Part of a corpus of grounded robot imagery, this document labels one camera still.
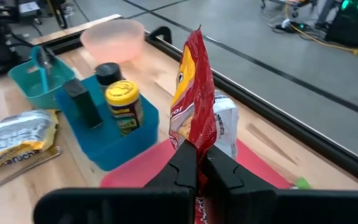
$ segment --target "wooden surface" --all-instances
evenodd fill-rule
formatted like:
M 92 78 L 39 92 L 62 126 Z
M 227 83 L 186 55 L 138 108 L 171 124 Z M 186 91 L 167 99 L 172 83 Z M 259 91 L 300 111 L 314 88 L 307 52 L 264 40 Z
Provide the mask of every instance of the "wooden surface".
M 117 15 L 94 21 L 72 30 L 60 31 L 34 42 L 43 42 L 90 24 L 106 21 Z M 93 74 L 97 63 L 84 49 L 79 48 L 59 56 L 76 71 L 80 79 Z M 150 45 L 142 56 L 123 63 L 122 73 L 135 81 L 142 94 L 160 112 L 159 141 L 168 138 L 170 102 L 175 91 L 178 62 Z M 293 139 L 257 113 L 236 102 L 240 120 L 238 138 L 290 182 L 304 177 L 316 189 L 358 189 L 358 180 L 313 150 Z M 8 77 L 0 77 L 0 119 L 30 110 L 31 105 Z M 56 145 L 63 154 L 0 187 L 0 224 L 32 223 L 32 209 L 47 192 L 62 187 L 97 187 L 105 172 L 97 168 L 82 153 L 71 129 L 60 114 Z

